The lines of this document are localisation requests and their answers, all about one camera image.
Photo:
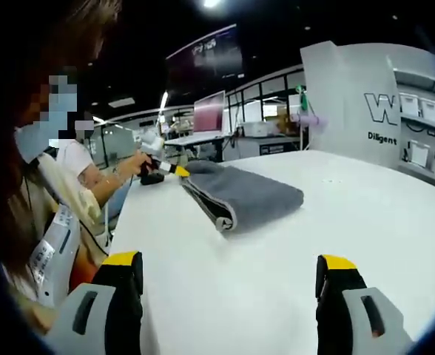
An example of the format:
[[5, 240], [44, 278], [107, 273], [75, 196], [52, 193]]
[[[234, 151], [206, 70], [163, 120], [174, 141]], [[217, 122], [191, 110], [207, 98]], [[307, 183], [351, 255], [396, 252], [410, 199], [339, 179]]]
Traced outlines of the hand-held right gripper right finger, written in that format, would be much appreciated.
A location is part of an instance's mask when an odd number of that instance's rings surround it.
[[405, 354], [413, 345], [402, 312], [344, 257], [317, 258], [315, 297], [318, 354]]

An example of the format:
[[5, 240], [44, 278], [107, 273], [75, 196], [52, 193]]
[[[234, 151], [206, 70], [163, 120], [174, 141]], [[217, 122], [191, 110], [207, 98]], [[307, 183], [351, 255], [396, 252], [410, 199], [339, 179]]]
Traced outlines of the person's left hand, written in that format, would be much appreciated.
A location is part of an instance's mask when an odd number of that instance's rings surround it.
[[128, 176], [140, 175], [143, 165], [147, 170], [150, 170], [149, 165], [152, 164], [152, 159], [147, 154], [137, 151], [132, 157], [128, 158], [124, 163], [124, 171]]

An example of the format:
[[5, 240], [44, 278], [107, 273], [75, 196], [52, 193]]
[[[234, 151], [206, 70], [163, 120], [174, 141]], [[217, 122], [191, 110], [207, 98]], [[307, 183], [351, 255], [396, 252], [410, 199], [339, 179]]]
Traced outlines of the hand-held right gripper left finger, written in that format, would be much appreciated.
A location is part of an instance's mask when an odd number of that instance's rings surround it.
[[44, 341], [54, 354], [140, 354], [143, 289], [142, 253], [109, 256], [65, 299]]

